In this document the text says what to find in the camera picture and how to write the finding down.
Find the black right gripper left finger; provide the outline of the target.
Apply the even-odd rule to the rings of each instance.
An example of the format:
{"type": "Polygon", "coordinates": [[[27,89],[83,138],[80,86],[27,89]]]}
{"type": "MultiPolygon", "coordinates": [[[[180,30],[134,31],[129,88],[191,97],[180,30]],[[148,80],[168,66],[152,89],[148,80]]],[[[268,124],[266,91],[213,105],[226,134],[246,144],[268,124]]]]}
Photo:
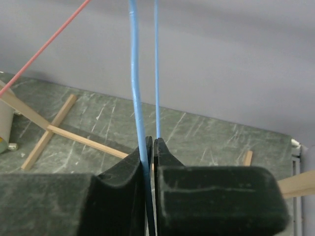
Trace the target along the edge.
{"type": "Polygon", "coordinates": [[[99,175],[2,174],[0,233],[145,235],[145,187],[139,150],[99,175]]]}

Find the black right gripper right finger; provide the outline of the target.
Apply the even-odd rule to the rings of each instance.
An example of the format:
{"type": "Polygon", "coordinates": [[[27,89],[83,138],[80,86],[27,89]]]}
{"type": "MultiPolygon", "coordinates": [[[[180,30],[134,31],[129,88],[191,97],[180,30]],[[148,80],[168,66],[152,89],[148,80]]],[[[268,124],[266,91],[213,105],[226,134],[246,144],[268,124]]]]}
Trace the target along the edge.
{"type": "Polygon", "coordinates": [[[255,166],[185,166],[154,142],[160,236],[274,236],[289,212],[274,176],[255,166]]]}

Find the blue wire hanger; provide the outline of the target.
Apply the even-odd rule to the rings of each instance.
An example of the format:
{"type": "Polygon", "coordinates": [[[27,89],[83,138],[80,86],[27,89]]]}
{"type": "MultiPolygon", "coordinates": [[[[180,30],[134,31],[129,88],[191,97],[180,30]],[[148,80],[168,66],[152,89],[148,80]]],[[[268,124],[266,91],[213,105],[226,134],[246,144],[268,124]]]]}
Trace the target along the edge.
{"type": "MultiPolygon", "coordinates": [[[[142,102],[139,85],[139,31],[138,31],[138,14],[137,3],[135,0],[129,2],[129,19],[130,19],[130,78],[133,97],[133,107],[135,115],[135,123],[137,130],[138,147],[140,153],[140,161],[144,170],[144,174],[149,173],[149,162],[147,157],[147,148],[145,142],[145,128],[142,115],[142,102]]],[[[158,4],[154,1],[154,20],[155,20],[155,98],[156,98],[156,135],[161,137],[160,131],[160,109],[159,109],[159,45],[158,45],[158,4]]]]}

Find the grey and orange bin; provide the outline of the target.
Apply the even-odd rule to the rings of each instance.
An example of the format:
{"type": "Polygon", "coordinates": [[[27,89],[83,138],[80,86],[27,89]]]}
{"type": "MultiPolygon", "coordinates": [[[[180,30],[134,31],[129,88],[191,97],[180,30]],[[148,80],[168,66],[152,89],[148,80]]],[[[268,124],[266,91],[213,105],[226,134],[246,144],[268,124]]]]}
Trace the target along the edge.
{"type": "Polygon", "coordinates": [[[10,142],[10,134],[15,115],[19,112],[7,105],[2,100],[0,101],[0,152],[7,150],[15,151],[18,149],[17,143],[10,142]]]}

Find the wooden clothes rack frame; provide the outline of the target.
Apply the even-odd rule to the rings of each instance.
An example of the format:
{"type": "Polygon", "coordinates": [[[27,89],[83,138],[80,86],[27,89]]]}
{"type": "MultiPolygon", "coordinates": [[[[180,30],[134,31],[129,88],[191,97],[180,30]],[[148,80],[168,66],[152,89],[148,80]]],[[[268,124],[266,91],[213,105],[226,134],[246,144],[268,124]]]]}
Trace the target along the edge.
{"type": "MultiPolygon", "coordinates": [[[[99,174],[138,146],[133,103],[30,78],[21,78],[2,99],[22,112],[11,141],[19,151],[1,162],[1,171],[99,174]]],[[[292,175],[291,137],[171,109],[160,110],[161,135],[186,166],[241,166],[249,151],[252,165],[268,169],[283,196],[315,191],[315,173],[292,175]]]]}

